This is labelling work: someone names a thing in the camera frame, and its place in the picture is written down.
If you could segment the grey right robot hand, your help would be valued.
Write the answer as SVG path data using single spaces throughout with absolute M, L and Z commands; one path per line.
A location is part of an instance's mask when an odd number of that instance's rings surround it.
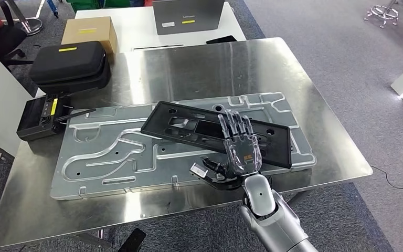
M 250 119 L 238 111 L 226 110 L 218 120 L 224 134 L 228 162 L 222 166 L 222 175 L 228 179 L 259 172 L 262 155 Z

